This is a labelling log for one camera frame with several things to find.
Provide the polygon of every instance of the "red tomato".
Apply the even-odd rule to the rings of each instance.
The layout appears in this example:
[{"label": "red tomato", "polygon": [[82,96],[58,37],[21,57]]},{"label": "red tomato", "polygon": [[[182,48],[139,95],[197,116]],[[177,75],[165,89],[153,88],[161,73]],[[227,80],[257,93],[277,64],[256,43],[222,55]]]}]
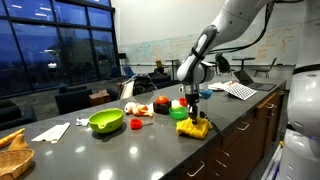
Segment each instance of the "red tomato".
[{"label": "red tomato", "polygon": [[166,96],[159,96],[156,100],[157,104],[166,104],[168,102],[169,102],[169,100]]}]

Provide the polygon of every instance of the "window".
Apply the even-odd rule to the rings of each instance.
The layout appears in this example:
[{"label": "window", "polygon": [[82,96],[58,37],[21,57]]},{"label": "window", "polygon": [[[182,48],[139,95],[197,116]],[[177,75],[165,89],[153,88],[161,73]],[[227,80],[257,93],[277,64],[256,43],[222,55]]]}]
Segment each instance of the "window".
[{"label": "window", "polygon": [[116,58],[111,32],[92,31],[93,44],[98,56],[99,72],[110,75],[112,66],[116,66]]},{"label": "window", "polygon": [[5,0],[5,3],[10,16],[53,21],[49,0]]},{"label": "window", "polygon": [[109,0],[86,0],[86,1],[96,3],[96,4],[101,4],[104,6],[110,6]]},{"label": "window", "polygon": [[3,4],[2,4],[2,1],[0,1],[0,16],[4,16],[6,15],[5,11],[4,11],[4,7],[3,7]]},{"label": "window", "polygon": [[91,26],[113,28],[111,13],[95,8],[88,8]]},{"label": "window", "polygon": [[0,96],[31,91],[8,21],[0,20]]},{"label": "window", "polygon": [[68,64],[71,83],[97,79],[90,45],[89,31],[60,28],[61,60]]},{"label": "window", "polygon": [[87,25],[84,7],[55,2],[58,22]]},{"label": "window", "polygon": [[35,90],[68,82],[67,64],[60,59],[57,30],[52,26],[14,23],[18,41]]}]

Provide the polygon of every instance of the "laptop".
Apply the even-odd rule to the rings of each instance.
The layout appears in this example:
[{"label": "laptop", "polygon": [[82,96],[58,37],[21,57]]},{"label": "laptop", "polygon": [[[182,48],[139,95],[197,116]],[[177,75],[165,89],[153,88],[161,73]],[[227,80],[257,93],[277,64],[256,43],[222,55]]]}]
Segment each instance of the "laptop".
[{"label": "laptop", "polygon": [[271,89],[276,87],[275,84],[255,83],[244,70],[236,71],[233,74],[238,78],[242,85],[247,86],[251,89],[270,91]]}]

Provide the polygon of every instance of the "countertop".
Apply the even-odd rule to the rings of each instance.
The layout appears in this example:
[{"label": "countertop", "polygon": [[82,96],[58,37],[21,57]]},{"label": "countertop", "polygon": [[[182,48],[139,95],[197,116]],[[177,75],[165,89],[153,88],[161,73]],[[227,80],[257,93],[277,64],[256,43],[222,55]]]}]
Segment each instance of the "countertop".
[{"label": "countertop", "polygon": [[[230,77],[215,77],[213,84]],[[283,80],[257,79],[257,82],[275,83],[277,87]],[[151,93],[114,101],[81,111],[57,116],[36,123],[24,125],[25,138],[29,147],[34,149],[34,163],[25,174],[25,179],[137,179],[149,180],[163,177],[177,165],[193,155],[217,133],[210,130],[205,140],[192,139],[176,134],[176,120],[169,115],[154,114],[153,118],[142,117],[153,121],[153,125],[140,130],[131,130],[129,120],[133,115],[124,115],[121,128],[111,134],[98,135],[91,128],[76,126],[76,118],[89,117],[94,112],[106,108],[123,109],[130,101],[150,104],[159,95],[166,95],[170,100],[183,97],[178,91],[181,85],[157,90]],[[222,130],[246,115],[259,102],[271,94],[271,91],[258,91],[248,100],[243,101],[229,97],[226,92],[214,92],[210,99],[201,99],[199,111],[204,111]],[[56,144],[49,142],[31,142],[39,134],[57,124],[70,122],[71,125],[61,140]],[[0,132],[4,137],[21,127]]]}]

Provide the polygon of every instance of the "large window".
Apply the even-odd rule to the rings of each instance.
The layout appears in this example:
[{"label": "large window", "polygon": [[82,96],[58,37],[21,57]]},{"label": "large window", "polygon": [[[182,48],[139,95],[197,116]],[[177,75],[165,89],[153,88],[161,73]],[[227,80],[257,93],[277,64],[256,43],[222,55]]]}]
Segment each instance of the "large window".
[{"label": "large window", "polygon": [[10,16],[53,21],[49,0],[5,0],[5,2]]},{"label": "large window", "polygon": [[0,20],[0,96],[31,91],[9,23]]},{"label": "large window", "polygon": [[101,9],[88,8],[91,26],[113,28],[111,13]]},{"label": "large window", "polygon": [[59,22],[87,25],[84,7],[56,2],[55,11]]},{"label": "large window", "polygon": [[0,16],[4,16],[4,15],[6,15],[6,13],[4,11],[2,1],[0,1]]},{"label": "large window", "polygon": [[111,73],[114,8],[93,1],[0,0],[0,99]]}]

